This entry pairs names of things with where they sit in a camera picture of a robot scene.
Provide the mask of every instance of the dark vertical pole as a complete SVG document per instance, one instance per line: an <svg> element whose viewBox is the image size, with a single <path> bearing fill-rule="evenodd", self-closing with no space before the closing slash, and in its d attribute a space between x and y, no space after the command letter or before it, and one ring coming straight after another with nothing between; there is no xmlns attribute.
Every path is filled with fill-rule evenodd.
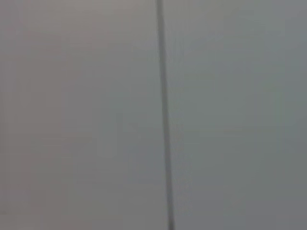
<svg viewBox="0 0 307 230"><path fill-rule="evenodd" d="M175 230L170 130L169 130L169 117L168 117L167 76L166 76L165 22L164 22L164 12L163 12L163 2L162 2L163 0L155 0L155 1L156 1L156 13L157 13L157 33L158 33L158 46L159 46L158 48L159 48L161 96L162 96L167 219L168 219L168 230Z"/></svg>

